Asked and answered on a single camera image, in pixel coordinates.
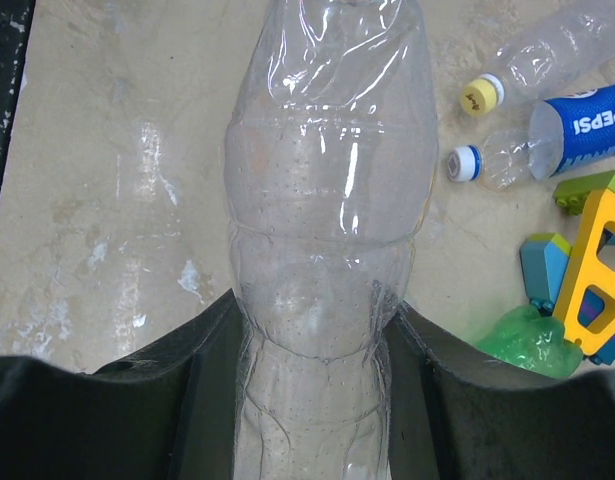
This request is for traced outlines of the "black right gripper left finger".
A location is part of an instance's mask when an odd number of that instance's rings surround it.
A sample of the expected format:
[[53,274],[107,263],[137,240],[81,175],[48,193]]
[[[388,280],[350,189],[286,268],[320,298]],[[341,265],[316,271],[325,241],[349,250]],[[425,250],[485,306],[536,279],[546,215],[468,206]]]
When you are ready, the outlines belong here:
[[0,356],[0,479],[228,479],[243,337],[232,293],[92,374]]

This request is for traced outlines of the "green plastic bottle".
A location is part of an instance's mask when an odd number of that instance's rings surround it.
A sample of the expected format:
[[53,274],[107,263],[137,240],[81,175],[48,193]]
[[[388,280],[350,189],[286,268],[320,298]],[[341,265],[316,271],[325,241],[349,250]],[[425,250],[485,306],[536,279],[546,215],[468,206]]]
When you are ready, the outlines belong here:
[[525,305],[502,315],[475,347],[516,367],[551,378],[567,378],[582,363],[583,352],[564,335],[561,321]]

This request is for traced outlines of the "clear Pocari Sweat bottle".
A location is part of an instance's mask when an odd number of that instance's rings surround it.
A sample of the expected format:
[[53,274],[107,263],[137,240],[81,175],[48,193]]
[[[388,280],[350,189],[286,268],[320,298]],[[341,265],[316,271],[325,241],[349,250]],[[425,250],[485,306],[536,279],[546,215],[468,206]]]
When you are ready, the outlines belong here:
[[415,1],[274,1],[225,134],[237,479],[384,479],[402,301],[438,160]]

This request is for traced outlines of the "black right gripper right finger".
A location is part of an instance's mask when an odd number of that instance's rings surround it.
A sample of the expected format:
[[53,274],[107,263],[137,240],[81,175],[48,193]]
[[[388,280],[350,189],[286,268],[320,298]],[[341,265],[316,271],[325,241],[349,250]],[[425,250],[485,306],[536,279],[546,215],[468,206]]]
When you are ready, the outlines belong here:
[[484,354],[401,303],[386,327],[395,479],[615,479],[615,369],[566,380]]

